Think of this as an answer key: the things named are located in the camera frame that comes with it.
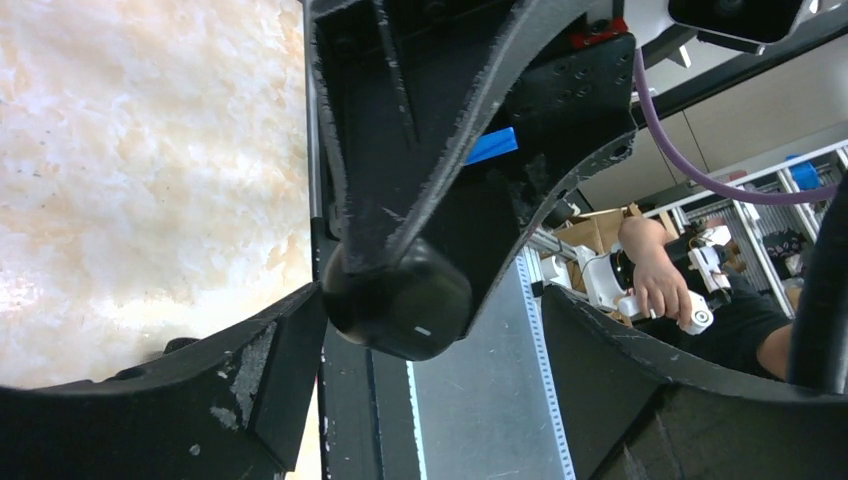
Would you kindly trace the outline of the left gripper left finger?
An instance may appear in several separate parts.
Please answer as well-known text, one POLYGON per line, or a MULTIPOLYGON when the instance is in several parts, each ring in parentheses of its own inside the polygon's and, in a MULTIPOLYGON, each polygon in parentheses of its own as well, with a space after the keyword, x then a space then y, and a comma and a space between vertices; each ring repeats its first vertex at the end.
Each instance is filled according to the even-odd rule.
POLYGON ((295 468, 327 327, 308 284, 102 381, 1 391, 5 479, 281 479, 295 468))

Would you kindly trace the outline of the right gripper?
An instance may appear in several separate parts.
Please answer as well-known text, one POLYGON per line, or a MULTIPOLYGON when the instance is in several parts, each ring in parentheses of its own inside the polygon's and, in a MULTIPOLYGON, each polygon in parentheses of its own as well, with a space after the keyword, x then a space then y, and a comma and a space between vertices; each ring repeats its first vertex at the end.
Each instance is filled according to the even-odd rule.
POLYGON ((463 171, 469 335, 556 200, 626 158, 635 38, 548 45, 587 1, 309 1, 317 115, 353 274, 410 248, 489 125, 518 148, 463 171))

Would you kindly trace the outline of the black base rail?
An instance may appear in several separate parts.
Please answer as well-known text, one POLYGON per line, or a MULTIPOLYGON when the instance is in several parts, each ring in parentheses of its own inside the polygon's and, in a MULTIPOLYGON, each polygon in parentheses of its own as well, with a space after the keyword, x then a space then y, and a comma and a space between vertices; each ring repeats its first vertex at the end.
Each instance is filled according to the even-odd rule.
POLYGON ((422 479, 407 363, 327 329, 317 384, 325 479, 422 479))

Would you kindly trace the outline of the cardboard box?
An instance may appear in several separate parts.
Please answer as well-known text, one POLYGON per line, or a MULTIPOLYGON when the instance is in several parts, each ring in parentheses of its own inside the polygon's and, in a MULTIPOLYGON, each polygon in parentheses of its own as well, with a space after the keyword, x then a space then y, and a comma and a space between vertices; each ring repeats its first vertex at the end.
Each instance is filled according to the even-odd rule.
POLYGON ((641 210, 636 204, 593 212, 572 217, 567 228, 561 228, 553 235, 574 248, 584 246, 595 254, 605 254, 618 242, 618 229, 623 220, 641 215, 641 210))

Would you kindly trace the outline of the operator forearm and hand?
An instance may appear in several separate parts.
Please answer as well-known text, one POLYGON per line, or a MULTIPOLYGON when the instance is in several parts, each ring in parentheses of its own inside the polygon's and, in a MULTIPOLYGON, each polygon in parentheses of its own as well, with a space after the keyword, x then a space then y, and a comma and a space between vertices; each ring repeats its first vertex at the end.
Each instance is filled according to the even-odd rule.
POLYGON ((641 313, 677 321, 681 329, 691 323, 689 289, 665 245, 672 240, 664 226, 650 218, 628 217, 618 230, 618 241, 634 264, 634 295, 641 313))

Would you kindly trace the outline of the black earbud charging case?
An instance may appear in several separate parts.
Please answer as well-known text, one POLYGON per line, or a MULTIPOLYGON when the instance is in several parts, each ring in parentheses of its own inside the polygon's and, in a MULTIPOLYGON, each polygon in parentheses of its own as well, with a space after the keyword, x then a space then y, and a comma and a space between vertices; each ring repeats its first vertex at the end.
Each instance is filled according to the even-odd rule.
POLYGON ((471 284, 425 240, 415 240, 386 269, 354 274, 346 267, 344 246, 338 245, 321 279, 329 320, 346 340, 407 361, 425 361, 466 332, 471 284))

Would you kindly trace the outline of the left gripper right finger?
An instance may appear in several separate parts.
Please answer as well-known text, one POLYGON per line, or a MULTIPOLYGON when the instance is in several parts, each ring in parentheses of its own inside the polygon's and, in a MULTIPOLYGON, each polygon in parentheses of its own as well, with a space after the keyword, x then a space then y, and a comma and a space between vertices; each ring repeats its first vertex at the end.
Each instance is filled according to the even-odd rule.
POLYGON ((847 400, 729 370, 550 286, 544 337, 580 479, 843 479, 847 400))

